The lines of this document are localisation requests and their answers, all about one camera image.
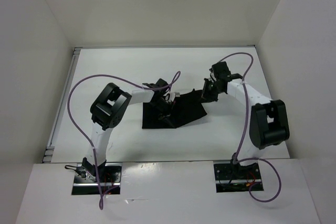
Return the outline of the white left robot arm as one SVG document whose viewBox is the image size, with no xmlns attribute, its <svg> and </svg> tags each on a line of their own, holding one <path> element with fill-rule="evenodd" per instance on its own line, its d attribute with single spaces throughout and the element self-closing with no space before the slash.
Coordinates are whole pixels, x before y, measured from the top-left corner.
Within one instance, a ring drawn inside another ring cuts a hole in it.
<svg viewBox="0 0 336 224">
<path fill-rule="evenodd" d="M 177 124 L 173 119 L 173 109 L 181 97 L 180 93 L 171 92 L 168 83 L 163 79 L 159 79 L 157 83 L 144 83 L 133 89 L 121 89 L 114 83 L 108 83 L 90 108 L 93 148 L 82 160 L 86 176 L 93 182 L 103 179 L 111 133 L 122 121 L 129 106 L 144 104 L 144 129 L 174 129 Z"/>
</svg>

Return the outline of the black skirt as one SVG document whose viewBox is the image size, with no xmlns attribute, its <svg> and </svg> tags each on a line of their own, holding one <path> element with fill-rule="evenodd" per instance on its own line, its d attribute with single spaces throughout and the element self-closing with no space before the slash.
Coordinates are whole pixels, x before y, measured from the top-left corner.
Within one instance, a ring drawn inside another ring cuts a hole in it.
<svg viewBox="0 0 336 224">
<path fill-rule="evenodd" d="M 201 90 L 194 89 L 189 93 L 181 94 L 179 98 L 175 99 L 171 114 L 178 116 L 181 126 L 207 115 L 201 103 L 201 93 Z M 159 121 L 158 111 L 153 107 L 153 98 L 149 103 L 143 103 L 142 128 L 151 130 L 170 129 Z"/>
</svg>

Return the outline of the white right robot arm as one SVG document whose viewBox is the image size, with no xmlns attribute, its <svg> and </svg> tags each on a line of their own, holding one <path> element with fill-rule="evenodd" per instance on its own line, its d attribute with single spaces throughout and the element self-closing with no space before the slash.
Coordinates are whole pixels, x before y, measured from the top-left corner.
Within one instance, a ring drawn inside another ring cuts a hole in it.
<svg viewBox="0 0 336 224">
<path fill-rule="evenodd" d="M 245 108 L 243 134 L 230 165 L 232 176 L 243 178 L 249 167 L 263 156 L 266 148 L 289 139 L 286 105 L 282 100 L 273 100 L 247 84 L 245 75 L 231 73 L 224 61 L 210 68 L 201 101 L 216 102 L 222 93 L 236 99 Z"/>
</svg>

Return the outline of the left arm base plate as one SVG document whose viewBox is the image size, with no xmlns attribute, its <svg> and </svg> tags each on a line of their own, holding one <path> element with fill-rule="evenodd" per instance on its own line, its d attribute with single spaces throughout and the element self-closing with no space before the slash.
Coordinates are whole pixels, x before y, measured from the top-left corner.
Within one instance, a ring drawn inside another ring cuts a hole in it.
<svg viewBox="0 0 336 224">
<path fill-rule="evenodd" d="M 69 169 L 75 171 L 72 195 L 99 195 L 98 184 L 96 181 L 85 175 L 85 170 L 81 164 L 77 164 L 77 167 L 68 165 Z M 108 195 L 118 195 L 120 193 L 121 185 L 121 163 L 107 163 L 103 175 L 100 176 L 100 185 L 102 192 L 107 191 Z"/>
</svg>

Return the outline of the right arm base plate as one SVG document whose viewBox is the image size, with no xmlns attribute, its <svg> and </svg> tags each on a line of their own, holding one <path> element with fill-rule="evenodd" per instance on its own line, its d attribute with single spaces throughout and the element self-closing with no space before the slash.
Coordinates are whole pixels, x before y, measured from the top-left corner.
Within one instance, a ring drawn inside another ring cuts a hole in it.
<svg viewBox="0 0 336 224">
<path fill-rule="evenodd" d="M 234 165 L 230 161 L 213 164 L 217 193 L 263 191 L 261 174 L 257 163 L 247 166 Z"/>
</svg>

